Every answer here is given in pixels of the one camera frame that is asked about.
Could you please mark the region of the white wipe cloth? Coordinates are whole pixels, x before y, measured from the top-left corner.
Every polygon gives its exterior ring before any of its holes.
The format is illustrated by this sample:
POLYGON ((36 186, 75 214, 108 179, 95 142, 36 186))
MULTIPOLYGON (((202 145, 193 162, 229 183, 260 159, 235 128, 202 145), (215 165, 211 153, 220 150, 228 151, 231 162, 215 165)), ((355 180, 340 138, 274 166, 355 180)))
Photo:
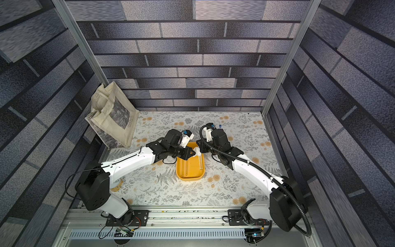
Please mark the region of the white wipe cloth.
POLYGON ((197 151, 196 147, 194 147, 193 151, 195 152, 194 157, 195 157, 195 156, 199 156, 199 155, 201 154, 201 153, 199 153, 199 152, 197 151))

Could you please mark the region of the yellow plastic tray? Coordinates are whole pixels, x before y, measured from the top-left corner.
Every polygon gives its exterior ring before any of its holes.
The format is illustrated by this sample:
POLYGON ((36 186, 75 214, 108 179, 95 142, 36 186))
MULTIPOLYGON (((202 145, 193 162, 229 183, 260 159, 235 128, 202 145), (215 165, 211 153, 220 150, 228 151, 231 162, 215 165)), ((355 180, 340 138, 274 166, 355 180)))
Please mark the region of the yellow plastic tray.
MULTIPOLYGON (((194 149, 194 147, 197 147, 198 145, 196 144, 196 142, 190 142, 188 143, 187 147, 190 147, 192 149, 194 149)), ((200 170, 200 166, 199 166, 199 157, 198 156, 193 156, 191 158, 189 158, 188 161, 188 176, 184 177, 184 173, 183 173, 183 168, 184 168, 184 164, 185 164, 185 160, 181 159, 181 158, 177 158, 177 163, 176 163, 176 174, 179 177, 179 179, 183 180, 183 181, 197 181, 200 180, 203 175, 205 174, 205 162, 204 162, 204 155, 202 154, 202 158, 203 158, 203 170, 200 170)))

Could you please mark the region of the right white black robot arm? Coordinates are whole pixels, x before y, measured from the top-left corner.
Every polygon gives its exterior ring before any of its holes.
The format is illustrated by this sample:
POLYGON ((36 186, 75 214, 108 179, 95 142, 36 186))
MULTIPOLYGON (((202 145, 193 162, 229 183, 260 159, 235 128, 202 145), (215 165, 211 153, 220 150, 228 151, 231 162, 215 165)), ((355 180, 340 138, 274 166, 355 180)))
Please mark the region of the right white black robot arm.
POLYGON ((266 201, 250 199, 241 207, 241 220, 247 224, 253 221, 271 220, 288 232, 296 228, 305 236, 312 235, 306 213, 308 208, 302 198, 297 182, 291 178, 278 177, 253 163, 244 152, 230 144, 215 146, 213 141, 197 141, 202 153, 216 155, 220 162, 253 182, 268 197, 266 201))

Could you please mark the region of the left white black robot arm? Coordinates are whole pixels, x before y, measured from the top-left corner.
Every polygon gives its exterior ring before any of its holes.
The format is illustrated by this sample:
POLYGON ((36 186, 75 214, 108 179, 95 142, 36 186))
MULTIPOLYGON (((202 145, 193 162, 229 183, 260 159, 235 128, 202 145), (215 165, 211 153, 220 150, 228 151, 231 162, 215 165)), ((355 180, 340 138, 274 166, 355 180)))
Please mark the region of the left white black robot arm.
POLYGON ((88 211, 101 210, 116 219, 131 218, 134 215, 131 206, 111 192, 119 179, 169 156, 188 160, 199 155, 201 153, 198 147, 193 149, 188 146, 166 145, 164 141, 151 142, 116 160, 93 163, 92 168, 82 172, 75 190, 88 211))

